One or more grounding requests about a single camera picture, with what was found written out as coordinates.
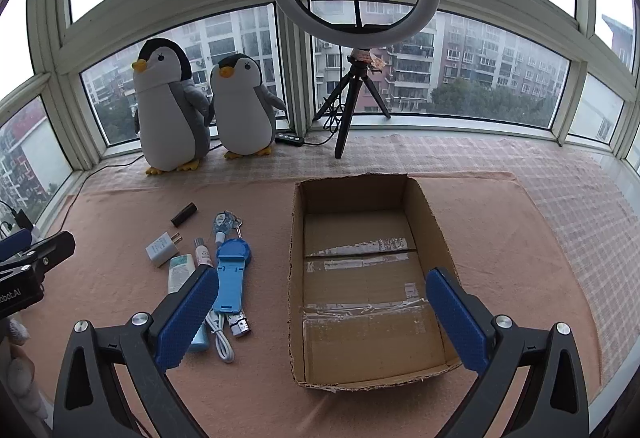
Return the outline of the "white gloved left hand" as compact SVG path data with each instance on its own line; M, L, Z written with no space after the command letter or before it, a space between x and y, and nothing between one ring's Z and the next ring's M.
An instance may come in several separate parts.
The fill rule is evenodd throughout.
M8 366L8 387L10 392L25 411L34 414L44 422L48 417L48 411L35 380L35 364L23 349L30 338L29 332L21 321L15 317L9 317L2 322L1 335L9 340L11 359Z

